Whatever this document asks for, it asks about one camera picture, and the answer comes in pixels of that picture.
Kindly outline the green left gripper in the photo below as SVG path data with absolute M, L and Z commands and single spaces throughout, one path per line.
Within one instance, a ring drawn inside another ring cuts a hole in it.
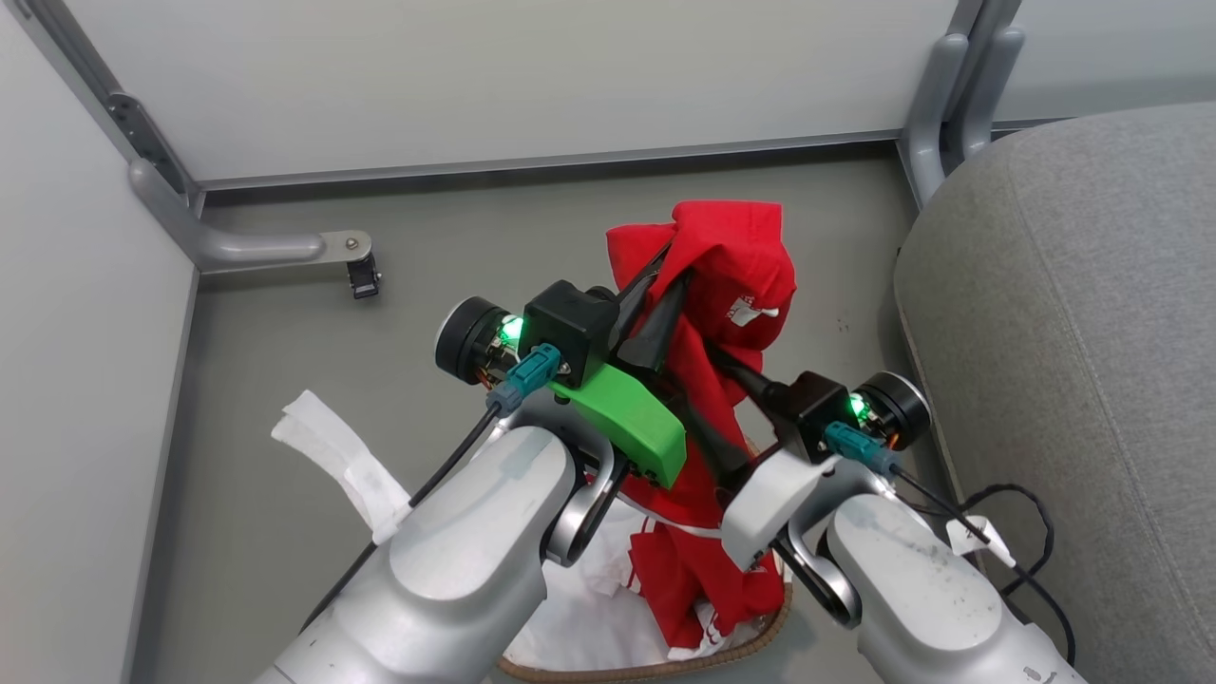
M 525 409 L 564 407 L 565 424 L 584 424 L 621 454 L 629 472 L 670 489 L 687 462 L 685 428 L 634 375 L 660 375 L 694 273 L 675 277 L 644 323 L 614 355 L 619 321 L 636 321 L 672 243 L 666 242 L 610 297 L 534 297 L 520 314 L 490 299 L 458 303 L 440 325 L 437 368 L 485 389 L 486 414 L 500 421 Z

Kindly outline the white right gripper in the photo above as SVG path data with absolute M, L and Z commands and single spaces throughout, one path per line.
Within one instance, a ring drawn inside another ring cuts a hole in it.
M 775 445 L 755 462 L 666 377 L 653 393 L 676 416 L 724 499 L 720 538 L 738 567 L 769 550 L 779 533 L 800 536 L 843 501 L 873 493 L 894 501 L 899 453 L 931 426 L 928 398 L 896 372 L 869 376 L 856 389 L 805 371 L 782 385 L 713 342 L 713 368 L 730 377 L 775 428 Z

